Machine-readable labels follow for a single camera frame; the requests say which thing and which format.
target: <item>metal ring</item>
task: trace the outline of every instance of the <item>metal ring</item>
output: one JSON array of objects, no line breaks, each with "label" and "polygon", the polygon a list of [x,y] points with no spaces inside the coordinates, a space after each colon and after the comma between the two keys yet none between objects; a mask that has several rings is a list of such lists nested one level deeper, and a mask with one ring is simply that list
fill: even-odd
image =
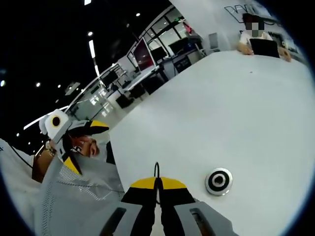
[{"label": "metal ring", "polygon": [[[222,177],[222,183],[215,182],[217,177]],[[207,175],[205,179],[206,189],[215,196],[223,196],[227,194],[232,187],[232,173],[225,168],[216,168]]]},{"label": "metal ring", "polygon": [[[222,182],[221,183],[217,183],[216,182],[216,179],[218,177],[221,177],[222,178]],[[215,187],[222,187],[224,184],[225,184],[225,176],[222,175],[222,174],[216,174],[213,178],[212,178],[212,184],[215,186]]]}]

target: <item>person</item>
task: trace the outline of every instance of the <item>person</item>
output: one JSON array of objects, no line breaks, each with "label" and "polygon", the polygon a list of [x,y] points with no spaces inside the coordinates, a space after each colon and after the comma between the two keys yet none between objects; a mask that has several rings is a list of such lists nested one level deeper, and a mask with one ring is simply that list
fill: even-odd
[{"label": "person", "polygon": [[[75,155],[110,162],[107,158],[110,143],[96,143],[90,137],[71,138]],[[0,139],[0,170],[9,196],[27,226],[34,229],[34,208],[38,204],[41,183],[56,151],[54,142],[48,141],[45,150],[36,158],[20,151]]]},{"label": "person", "polygon": [[[246,30],[242,32],[240,41],[237,45],[237,50],[242,54],[253,55],[250,41],[252,38],[273,40],[267,32],[263,31],[264,21],[261,17],[245,13],[243,14],[243,21]],[[279,55],[283,56],[286,61],[291,61],[291,55],[287,49],[278,47],[278,51]]]}]

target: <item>white shirt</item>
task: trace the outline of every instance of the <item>white shirt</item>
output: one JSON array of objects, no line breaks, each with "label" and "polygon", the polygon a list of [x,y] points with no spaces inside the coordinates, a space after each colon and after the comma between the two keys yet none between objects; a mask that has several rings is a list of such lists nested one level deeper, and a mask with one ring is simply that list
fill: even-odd
[{"label": "white shirt", "polygon": [[[33,166],[34,156],[15,150]],[[29,228],[33,230],[34,207],[37,204],[41,184],[32,179],[32,169],[19,158],[12,147],[3,139],[0,139],[0,169],[15,207]]]},{"label": "white shirt", "polygon": [[251,46],[251,41],[250,41],[251,38],[265,39],[265,40],[271,40],[271,41],[273,40],[272,37],[266,32],[263,32],[260,37],[253,37],[251,34],[249,34],[245,30],[241,34],[240,43],[243,43],[247,46]]}]

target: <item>laptop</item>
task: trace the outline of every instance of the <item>laptop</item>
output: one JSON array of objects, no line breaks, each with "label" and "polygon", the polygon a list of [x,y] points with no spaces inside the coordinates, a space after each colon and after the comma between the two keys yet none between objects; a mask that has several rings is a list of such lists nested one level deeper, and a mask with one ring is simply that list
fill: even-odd
[{"label": "laptop", "polygon": [[280,58],[278,45],[275,41],[251,38],[252,50],[255,55],[263,55],[274,58]]}]

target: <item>white robot part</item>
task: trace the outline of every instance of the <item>white robot part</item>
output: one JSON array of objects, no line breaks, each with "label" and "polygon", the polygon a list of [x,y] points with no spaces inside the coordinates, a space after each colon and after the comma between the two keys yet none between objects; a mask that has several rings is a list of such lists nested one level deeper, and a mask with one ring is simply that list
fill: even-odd
[{"label": "white robot part", "polygon": [[48,137],[55,143],[59,142],[70,126],[71,120],[68,115],[58,109],[54,110],[45,120]]}]

